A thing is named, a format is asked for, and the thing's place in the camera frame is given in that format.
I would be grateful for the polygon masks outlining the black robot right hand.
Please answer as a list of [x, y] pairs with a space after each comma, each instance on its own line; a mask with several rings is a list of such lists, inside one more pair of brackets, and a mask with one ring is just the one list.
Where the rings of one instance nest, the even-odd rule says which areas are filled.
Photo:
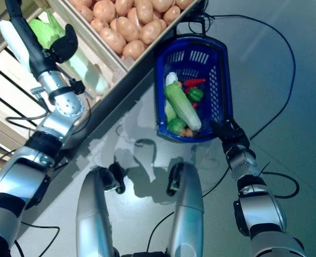
[[219, 124], [214, 120], [210, 121], [209, 124], [213, 134], [221, 140], [224, 152], [239, 146], [249, 149], [250, 140], [232, 118], [225, 120], [223, 124]]

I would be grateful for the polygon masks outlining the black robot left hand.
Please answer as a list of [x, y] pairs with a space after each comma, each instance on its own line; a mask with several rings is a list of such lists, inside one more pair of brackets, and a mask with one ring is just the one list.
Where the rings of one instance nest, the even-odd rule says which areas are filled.
[[18, 61], [37, 79], [42, 73], [57, 71], [58, 63], [69, 60], [78, 49], [72, 25], [65, 26], [65, 35], [53, 42], [49, 49], [39, 43], [34, 31], [22, 16], [21, 1], [5, 1], [10, 20], [0, 21], [0, 31]]

